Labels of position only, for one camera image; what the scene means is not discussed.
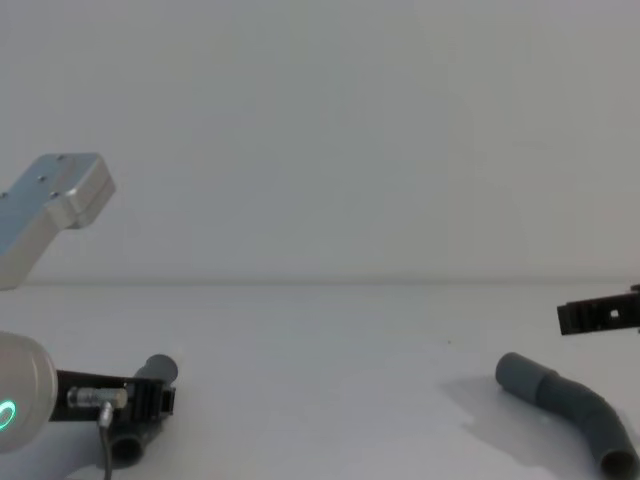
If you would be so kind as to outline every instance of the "white table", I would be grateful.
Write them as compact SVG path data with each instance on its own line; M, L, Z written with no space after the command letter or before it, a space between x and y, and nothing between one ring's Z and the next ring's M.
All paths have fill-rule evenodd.
M67 370L181 357L175 416L115 480L583 480L598 477L578 433L492 374L512 350L546 363L604 395L636 440L638 333L563 338L555 313L625 288L34 286L0 295L0 328ZM0 476L93 480L99 460L94 425L52 424L0 457Z

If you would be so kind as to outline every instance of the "gray pipe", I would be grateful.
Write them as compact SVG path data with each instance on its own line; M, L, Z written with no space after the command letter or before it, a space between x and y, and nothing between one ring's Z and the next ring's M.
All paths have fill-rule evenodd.
M178 366L166 355L154 355L134 377L162 380L171 385L178 377ZM116 468L128 468L140 461L147 445L162 430L162 422L114 425L109 430L109 445Z
M517 353L507 353L500 359L496 380L507 392L578 427L605 478L636 477L636 451L615 410L604 398Z

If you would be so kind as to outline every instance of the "cable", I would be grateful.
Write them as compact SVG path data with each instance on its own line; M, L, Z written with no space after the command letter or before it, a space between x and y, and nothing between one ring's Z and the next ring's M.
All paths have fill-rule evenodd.
M111 480L113 474L113 456L109 447L109 429L100 427L100 443L102 443L102 451L104 453L104 480Z
M113 421L113 405L104 402L98 417L98 430L100 431L100 443L104 453L104 480L111 480L113 475L113 455L109 446L109 427Z

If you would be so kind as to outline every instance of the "white backdrop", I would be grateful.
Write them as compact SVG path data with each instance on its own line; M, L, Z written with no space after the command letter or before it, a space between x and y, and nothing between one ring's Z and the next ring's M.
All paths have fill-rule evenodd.
M640 272L640 4L0 0L5 187L119 192L36 280Z

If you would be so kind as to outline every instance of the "green light ring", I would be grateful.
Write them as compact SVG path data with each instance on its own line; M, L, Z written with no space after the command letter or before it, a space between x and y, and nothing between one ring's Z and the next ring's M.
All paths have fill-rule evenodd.
M0 417L2 417L2 414L7 410L11 410L11 415L7 420L0 423L0 432L5 428L7 428L9 424L13 422L13 419L16 418L16 404L13 403L11 400L6 400L0 403Z

